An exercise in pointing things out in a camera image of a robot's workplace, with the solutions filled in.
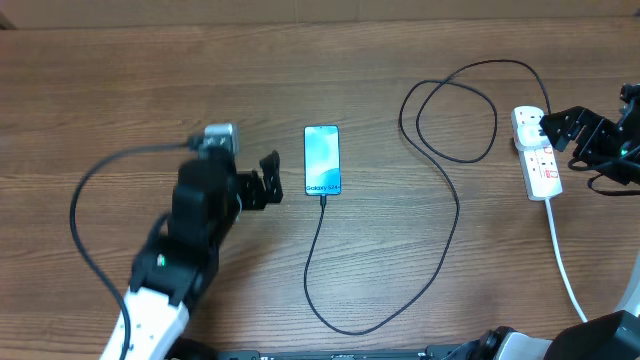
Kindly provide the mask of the Samsung Galaxy smartphone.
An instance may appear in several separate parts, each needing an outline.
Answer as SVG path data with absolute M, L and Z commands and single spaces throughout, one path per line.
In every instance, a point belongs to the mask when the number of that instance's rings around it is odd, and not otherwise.
M 341 193 L 340 133 L 336 125 L 304 128 L 304 174 L 307 195 Z

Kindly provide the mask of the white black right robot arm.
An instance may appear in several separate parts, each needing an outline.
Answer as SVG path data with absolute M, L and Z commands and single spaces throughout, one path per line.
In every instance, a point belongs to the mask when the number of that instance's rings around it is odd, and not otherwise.
M 639 181 L 639 87 L 620 90 L 621 117 L 613 122 L 576 106 L 545 114 L 521 106 L 513 110 L 514 145 L 529 199 L 549 205 L 562 186 L 554 154 L 576 145 L 568 163 L 576 172 L 594 172 L 620 184 L 616 196 L 637 195 Z M 452 359 L 636 359 L 639 356 L 639 273 L 634 271 L 623 298 L 611 314 L 563 330 L 552 340 L 498 327 L 450 353 Z

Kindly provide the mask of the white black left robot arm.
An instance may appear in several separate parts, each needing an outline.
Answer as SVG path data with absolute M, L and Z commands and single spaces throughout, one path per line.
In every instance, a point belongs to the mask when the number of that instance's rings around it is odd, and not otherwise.
M 239 172 L 222 148 L 180 166 L 171 210 L 134 259 L 124 297 L 128 313 L 119 317 L 103 358 L 216 358 L 213 348 L 182 334 L 218 272 L 220 247 L 240 213 L 283 198 L 278 153 L 260 167 Z

